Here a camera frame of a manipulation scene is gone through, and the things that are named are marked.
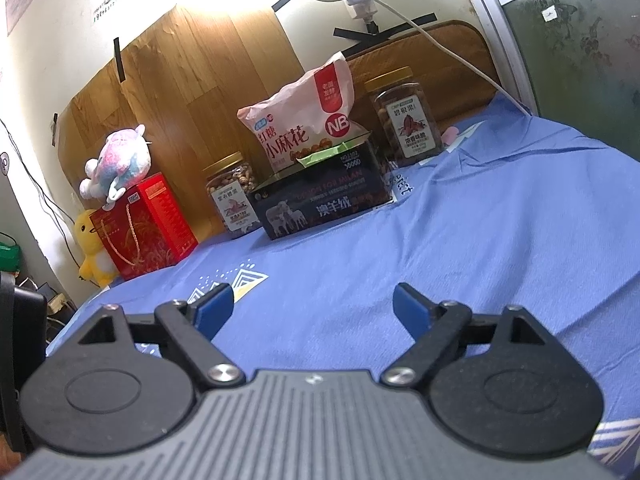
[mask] pink snack bag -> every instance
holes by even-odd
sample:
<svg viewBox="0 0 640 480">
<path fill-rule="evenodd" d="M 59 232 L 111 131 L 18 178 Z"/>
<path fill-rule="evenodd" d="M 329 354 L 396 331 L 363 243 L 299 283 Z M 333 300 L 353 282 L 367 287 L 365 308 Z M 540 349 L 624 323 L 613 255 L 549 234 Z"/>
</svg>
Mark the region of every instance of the pink snack bag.
<svg viewBox="0 0 640 480">
<path fill-rule="evenodd" d="M 258 137 L 273 171 L 280 171 L 366 133 L 349 120 L 353 99 L 351 71 L 338 52 L 270 99 L 238 110 L 238 119 Z"/>
</svg>

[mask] red gift box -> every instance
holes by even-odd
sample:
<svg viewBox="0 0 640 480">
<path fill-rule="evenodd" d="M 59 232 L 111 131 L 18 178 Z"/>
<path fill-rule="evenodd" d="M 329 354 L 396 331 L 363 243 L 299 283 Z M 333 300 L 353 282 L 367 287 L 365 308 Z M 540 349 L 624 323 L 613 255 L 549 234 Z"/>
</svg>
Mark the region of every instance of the red gift box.
<svg viewBox="0 0 640 480">
<path fill-rule="evenodd" d="M 128 189 L 110 211 L 92 213 L 91 221 L 124 280 L 173 266 L 198 244 L 162 173 Z"/>
</svg>

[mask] plush toy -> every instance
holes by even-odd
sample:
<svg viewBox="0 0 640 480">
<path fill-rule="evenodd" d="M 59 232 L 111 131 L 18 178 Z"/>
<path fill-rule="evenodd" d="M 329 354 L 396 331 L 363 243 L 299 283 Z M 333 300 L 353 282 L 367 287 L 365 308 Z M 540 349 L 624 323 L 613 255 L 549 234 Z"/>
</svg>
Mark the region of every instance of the plush toy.
<svg viewBox="0 0 640 480">
<path fill-rule="evenodd" d="M 88 178 L 80 183 L 82 198 L 107 197 L 111 204 L 146 177 L 151 156 L 144 134 L 145 126 L 140 124 L 135 130 L 120 130 L 107 137 L 100 157 L 84 166 Z"/>
<path fill-rule="evenodd" d="M 113 264 L 109 253 L 104 249 L 104 245 L 95 231 L 94 224 L 89 215 L 95 209 L 84 211 L 74 225 L 74 235 L 78 245 L 84 252 L 84 262 L 80 267 L 79 275 L 83 280 L 95 278 L 100 288 L 109 285 L 118 275 L 118 269 Z"/>
</svg>

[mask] screw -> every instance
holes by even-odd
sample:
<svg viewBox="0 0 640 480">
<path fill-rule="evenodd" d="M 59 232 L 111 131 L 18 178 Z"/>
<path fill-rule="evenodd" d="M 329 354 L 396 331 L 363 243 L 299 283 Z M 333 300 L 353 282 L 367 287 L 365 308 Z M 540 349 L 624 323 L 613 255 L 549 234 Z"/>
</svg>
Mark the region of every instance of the screw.
<svg viewBox="0 0 640 480">
<path fill-rule="evenodd" d="M 222 363 L 215 365 L 207 372 L 209 379 L 219 383 L 229 383 L 240 377 L 240 368 L 237 366 Z"/>
<path fill-rule="evenodd" d="M 305 377 L 305 381 L 312 386 L 316 386 L 316 384 L 321 383 L 324 379 L 322 378 L 322 375 L 311 374 Z"/>
<path fill-rule="evenodd" d="M 389 386 L 406 386 L 415 379 L 415 372 L 411 368 L 397 367 L 387 370 L 382 380 Z"/>
</svg>

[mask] jar of nuts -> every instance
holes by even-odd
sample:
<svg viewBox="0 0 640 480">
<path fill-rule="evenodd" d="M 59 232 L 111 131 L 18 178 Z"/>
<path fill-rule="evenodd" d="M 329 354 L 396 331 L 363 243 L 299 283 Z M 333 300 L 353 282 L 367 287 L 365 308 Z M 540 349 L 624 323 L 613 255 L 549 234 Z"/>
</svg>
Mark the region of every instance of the jar of nuts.
<svg viewBox="0 0 640 480">
<path fill-rule="evenodd" d="M 367 81 L 365 89 L 398 166 L 414 164 L 442 151 L 436 121 L 422 86 L 408 66 Z"/>
<path fill-rule="evenodd" d="M 207 192 L 232 238 L 261 227 L 246 196 L 255 188 L 254 170 L 244 161 L 242 153 L 226 156 L 203 173 L 207 176 Z"/>
</svg>

